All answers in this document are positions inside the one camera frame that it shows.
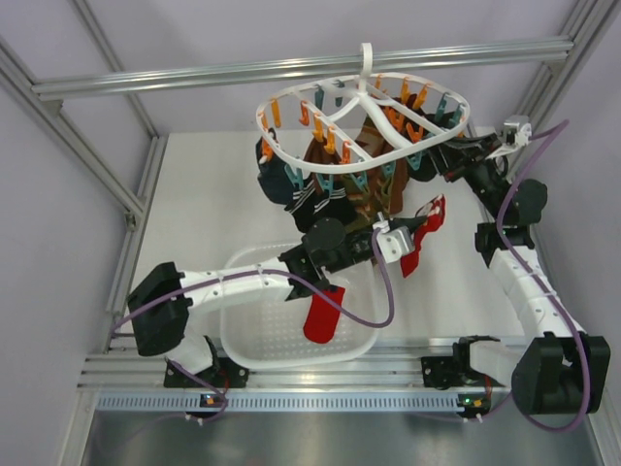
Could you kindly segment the red santa sock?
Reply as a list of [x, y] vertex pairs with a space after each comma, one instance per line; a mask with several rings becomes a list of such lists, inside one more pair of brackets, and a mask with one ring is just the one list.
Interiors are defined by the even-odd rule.
[[426, 236], [438, 231], [445, 220], [446, 200], [443, 194], [439, 194], [416, 212], [417, 216], [424, 216], [425, 221], [412, 235], [414, 251], [400, 260], [402, 277], [409, 277], [419, 266], [422, 252], [422, 243]]

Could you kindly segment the white round clip hanger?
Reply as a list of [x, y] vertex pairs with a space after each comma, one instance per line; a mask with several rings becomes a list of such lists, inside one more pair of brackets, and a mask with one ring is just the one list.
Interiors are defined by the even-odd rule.
[[[403, 72], [381, 72], [371, 44], [353, 72], [291, 85], [261, 103], [258, 162], [281, 160], [293, 173], [358, 174], [417, 155], [463, 134], [471, 106], [461, 94]], [[332, 156], [312, 161], [278, 136], [304, 130]]]

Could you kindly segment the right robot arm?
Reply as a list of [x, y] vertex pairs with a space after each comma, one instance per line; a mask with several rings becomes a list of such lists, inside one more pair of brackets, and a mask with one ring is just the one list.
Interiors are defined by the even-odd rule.
[[590, 336], [569, 315], [542, 271], [532, 225], [548, 200], [544, 183], [509, 181], [493, 153], [500, 138], [455, 138], [431, 151], [439, 175], [465, 181], [492, 221], [478, 225], [474, 244], [505, 293], [528, 343], [522, 352], [496, 337], [463, 337], [453, 346], [452, 371], [463, 384], [490, 379], [510, 388], [521, 414], [582, 416], [601, 405], [610, 361], [602, 336]]

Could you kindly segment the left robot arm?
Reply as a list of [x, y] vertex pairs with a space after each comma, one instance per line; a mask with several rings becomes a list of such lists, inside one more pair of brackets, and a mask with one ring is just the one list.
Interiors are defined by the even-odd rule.
[[376, 262], [387, 298], [394, 292], [386, 266], [415, 251], [414, 233], [421, 216], [393, 218], [347, 232], [334, 218], [322, 218], [302, 237], [300, 245], [277, 257], [237, 269], [209, 272], [180, 271], [172, 262], [157, 265], [130, 293], [127, 301], [137, 352], [141, 357], [163, 356], [178, 363], [199, 385], [213, 383], [219, 363], [198, 318], [233, 309], [258, 311], [270, 303], [288, 307], [299, 299], [318, 299], [357, 325], [381, 329], [395, 315], [389, 303], [381, 322], [364, 319], [336, 301], [337, 288], [328, 275], [360, 263]]

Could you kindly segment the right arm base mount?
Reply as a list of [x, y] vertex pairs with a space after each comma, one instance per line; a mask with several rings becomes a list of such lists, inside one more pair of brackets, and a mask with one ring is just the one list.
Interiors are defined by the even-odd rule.
[[447, 390], [451, 387], [484, 386], [486, 376], [470, 364], [470, 346], [477, 342], [499, 342], [491, 336], [461, 337], [452, 344], [449, 356], [424, 356], [421, 358], [425, 387]]

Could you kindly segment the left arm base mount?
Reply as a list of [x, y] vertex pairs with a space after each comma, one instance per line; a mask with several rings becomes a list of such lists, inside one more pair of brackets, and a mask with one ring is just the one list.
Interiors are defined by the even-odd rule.
[[[229, 357], [220, 357], [216, 365], [195, 375], [196, 378], [218, 389], [244, 388], [248, 376], [249, 370]], [[166, 388], [204, 388], [202, 384], [191, 380], [170, 363], [166, 367], [163, 385]]]

